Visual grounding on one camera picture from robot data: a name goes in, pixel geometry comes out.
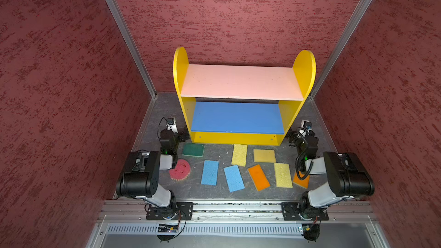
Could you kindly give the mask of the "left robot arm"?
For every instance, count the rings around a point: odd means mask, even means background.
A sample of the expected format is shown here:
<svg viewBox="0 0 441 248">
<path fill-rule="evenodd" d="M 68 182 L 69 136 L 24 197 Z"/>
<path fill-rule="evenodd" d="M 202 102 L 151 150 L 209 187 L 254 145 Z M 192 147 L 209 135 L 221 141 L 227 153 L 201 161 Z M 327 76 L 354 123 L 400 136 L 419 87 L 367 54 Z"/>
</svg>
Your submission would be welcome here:
<svg viewBox="0 0 441 248">
<path fill-rule="evenodd" d="M 176 198 L 159 183 L 160 171 L 170 171 L 178 163 L 178 133 L 164 129 L 159 135 L 160 150 L 130 152 L 116 183 L 116 194 L 144 200 L 160 213 L 175 212 Z"/>
</svg>

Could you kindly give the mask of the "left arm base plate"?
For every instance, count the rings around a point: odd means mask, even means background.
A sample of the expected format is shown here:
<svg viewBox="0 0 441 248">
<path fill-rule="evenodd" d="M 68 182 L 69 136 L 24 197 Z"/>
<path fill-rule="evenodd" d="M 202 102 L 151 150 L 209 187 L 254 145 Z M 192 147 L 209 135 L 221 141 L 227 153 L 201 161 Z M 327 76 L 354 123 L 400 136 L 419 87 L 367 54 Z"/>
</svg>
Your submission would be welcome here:
<svg viewBox="0 0 441 248">
<path fill-rule="evenodd" d="M 193 209 L 193 202 L 176 202 L 168 207 L 156 207 L 148 204 L 145 207 L 145 219 L 158 221 L 188 221 L 192 219 Z"/>
</svg>

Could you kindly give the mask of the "green scouring sponge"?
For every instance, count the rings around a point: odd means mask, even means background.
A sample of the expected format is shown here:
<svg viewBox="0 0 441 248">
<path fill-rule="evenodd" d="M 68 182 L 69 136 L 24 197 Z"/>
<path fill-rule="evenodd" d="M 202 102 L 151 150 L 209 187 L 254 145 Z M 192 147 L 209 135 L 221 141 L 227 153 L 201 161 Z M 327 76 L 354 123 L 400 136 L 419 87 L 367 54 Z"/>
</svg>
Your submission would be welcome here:
<svg viewBox="0 0 441 248">
<path fill-rule="evenodd" d="M 182 155 L 189 157 L 203 157 L 204 154 L 204 145 L 203 144 L 193 144 L 193 143 L 185 143 Z"/>
</svg>

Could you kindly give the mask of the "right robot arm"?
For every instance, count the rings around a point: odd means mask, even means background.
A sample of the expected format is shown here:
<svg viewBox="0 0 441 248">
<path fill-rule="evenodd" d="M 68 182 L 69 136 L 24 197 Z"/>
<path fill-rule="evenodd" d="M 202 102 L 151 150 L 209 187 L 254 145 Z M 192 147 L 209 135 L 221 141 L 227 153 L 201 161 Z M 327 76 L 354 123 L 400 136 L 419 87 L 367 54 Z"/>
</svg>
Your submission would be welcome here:
<svg viewBox="0 0 441 248">
<path fill-rule="evenodd" d="M 295 179 L 305 183 L 312 175 L 327 178 L 321 186 L 302 194 L 297 207 L 302 218 L 312 219 L 333 204 L 374 194 L 374 182 L 356 154 L 323 152 L 318 157 L 318 138 L 308 131 L 297 133 L 294 144 Z"/>
</svg>

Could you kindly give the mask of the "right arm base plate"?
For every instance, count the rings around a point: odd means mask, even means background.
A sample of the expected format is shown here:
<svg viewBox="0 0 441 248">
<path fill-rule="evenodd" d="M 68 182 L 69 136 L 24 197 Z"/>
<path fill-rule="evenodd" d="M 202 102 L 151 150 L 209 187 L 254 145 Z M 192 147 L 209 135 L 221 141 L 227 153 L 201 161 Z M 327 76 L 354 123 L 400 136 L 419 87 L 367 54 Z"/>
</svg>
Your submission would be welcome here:
<svg viewBox="0 0 441 248">
<path fill-rule="evenodd" d="M 299 205 L 297 202 L 281 203 L 281 213 L 285 221 L 328 221 L 326 208 L 314 208 L 309 205 Z"/>
</svg>

